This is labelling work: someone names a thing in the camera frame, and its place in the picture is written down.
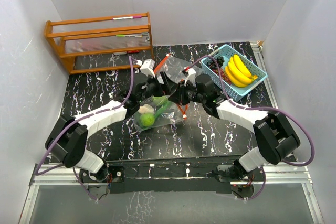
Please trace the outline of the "clear zip bag red seal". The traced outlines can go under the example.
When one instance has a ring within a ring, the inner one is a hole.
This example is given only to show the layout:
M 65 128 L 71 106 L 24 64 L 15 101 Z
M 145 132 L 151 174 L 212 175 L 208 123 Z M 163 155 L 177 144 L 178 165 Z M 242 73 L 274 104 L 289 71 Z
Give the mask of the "clear zip bag red seal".
M 154 69 L 154 73 L 160 83 L 163 83 L 160 77 L 161 71 L 165 72 L 175 83 L 179 83 L 180 81 L 184 82 L 186 76 L 182 73 L 182 70 L 190 65 L 191 63 L 188 61 L 174 57 L 171 54 L 166 54 L 164 59 Z M 203 73 L 203 70 L 197 66 L 193 66 L 192 68 L 196 71 L 196 77 Z

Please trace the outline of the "clear bag with green food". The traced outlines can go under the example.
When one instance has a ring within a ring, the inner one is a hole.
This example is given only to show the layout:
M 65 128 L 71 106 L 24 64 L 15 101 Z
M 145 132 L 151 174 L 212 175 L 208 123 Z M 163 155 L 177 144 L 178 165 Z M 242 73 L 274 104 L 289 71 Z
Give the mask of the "clear bag with green food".
M 176 124 L 187 119 L 186 111 L 188 105 L 178 105 L 168 100 L 162 106 L 155 106 L 152 102 L 152 97 L 143 101 L 140 106 L 149 104 L 154 108 L 155 123 L 151 127 L 144 128 L 140 124 L 141 114 L 137 111 L 133 115 L 133 124 L 137 132 L 153 129 L 156 127 L 166 126 L 169 124 Z

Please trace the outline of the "dark fake grape bunch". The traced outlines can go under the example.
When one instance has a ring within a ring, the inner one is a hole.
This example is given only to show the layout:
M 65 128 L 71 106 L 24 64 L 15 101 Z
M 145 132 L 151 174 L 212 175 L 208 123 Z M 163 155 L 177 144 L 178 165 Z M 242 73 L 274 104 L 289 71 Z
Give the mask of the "dark fake grape bunch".
M 214 60 L 213 59 L 209 60 L 206 63 L 206 66 L 209 67 L 212 70 L 215 70 L 215 69 L 217 69 L 216 64 L 218 64 L 218 67 L 221 68 L 223 66 L 224 62 L 225 62 L 224 58 L 222 56 L 218 56 Z

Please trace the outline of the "red fake grape bunch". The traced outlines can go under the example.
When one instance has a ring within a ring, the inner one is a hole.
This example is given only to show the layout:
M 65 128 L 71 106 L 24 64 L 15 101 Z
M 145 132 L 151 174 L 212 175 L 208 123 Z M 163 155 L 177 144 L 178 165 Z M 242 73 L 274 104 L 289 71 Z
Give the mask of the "red fake grape bunch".
M 220 71 L 218 71 L 218 69 L 213 69 L 213 71 L 218 75 L 221 76 L 222 80 L 228 84 L 231 85 L 232 82 L 230 81 L 230 79 L 225 75 L 224 71 L 222 68 L 220 68 Z

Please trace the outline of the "yellow fake banana bunch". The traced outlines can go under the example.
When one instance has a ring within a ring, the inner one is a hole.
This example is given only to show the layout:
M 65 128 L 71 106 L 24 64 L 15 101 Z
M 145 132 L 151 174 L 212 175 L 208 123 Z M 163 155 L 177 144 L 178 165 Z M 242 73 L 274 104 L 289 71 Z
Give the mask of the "yellow fake banana bunch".
M 257 75 L 251 74 L 237 54 L 229 59 L 228 64 L 224 68 L 224 73 L 232 84 L 240 88 L 244 88 L 258 79 Z

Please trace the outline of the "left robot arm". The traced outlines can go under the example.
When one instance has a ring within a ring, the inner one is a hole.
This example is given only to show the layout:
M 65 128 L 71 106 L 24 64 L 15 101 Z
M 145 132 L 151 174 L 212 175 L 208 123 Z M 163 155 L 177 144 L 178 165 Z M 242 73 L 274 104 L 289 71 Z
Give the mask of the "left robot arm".
M 145 99 L 172 95 L 176 88 L 177 84 L 165 72 L 160 73 L 160 78 L 134 74 L 129 90 L 122 90 L 106 105 L 78 116 L 61 115 L 45 148 L 66 168 L 86 170 L 96 181 L 104 181 L 109 173 L 106 161 L 86 149 L 87 139 L 101 129 L 131 117 Z

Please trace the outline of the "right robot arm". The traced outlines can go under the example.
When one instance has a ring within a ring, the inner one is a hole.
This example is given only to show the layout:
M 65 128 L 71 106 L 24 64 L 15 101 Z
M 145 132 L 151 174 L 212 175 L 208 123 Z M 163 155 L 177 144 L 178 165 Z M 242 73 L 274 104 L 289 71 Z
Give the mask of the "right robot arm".
M 190 81 L 172 84 L 169 101 L 178 105 L 199 103 L 208 115 L 229 120 L 254 133 L 257 146 L 229 168 L 212 171 L 213 177 L 247 180 L 253 170 L 267 164 L 277 165 L 300 146 L 296 132 L 283 113 L 239 108 L 219 92 L 206 74 L 197 76 L 194 84 Z

